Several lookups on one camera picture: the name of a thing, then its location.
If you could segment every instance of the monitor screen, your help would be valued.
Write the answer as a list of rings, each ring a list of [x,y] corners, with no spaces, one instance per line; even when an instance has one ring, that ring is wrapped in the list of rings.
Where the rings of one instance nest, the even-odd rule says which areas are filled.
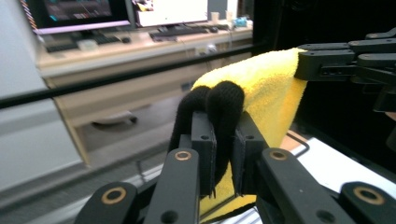
[[[129,25],[125,0],[20,0],[37,35]]]
[[[207,21],[207,0],[132,0],[138,27]]]

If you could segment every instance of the yellow cloth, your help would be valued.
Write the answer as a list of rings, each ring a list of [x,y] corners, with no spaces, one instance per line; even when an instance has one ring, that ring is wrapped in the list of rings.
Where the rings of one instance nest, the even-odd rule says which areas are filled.
[[[303,96],[306,81],[294,78],[298,66],[298,54],[302,49],[288,49],[264,53],[239,63],[213,70],[200,77],[193,85],[215,87],[221,81],[231,81],[245,94],[244,111],[253,118],[256,126],[270,147],[279,147],[289,129]],[[231,171],[216,186],[216,198],[205,197],[200,201],[200,214],[204,214],[232,197]],[[255,196],[238,197],[201,221],[210,220],[232,212],[234,209],[254,203]]]

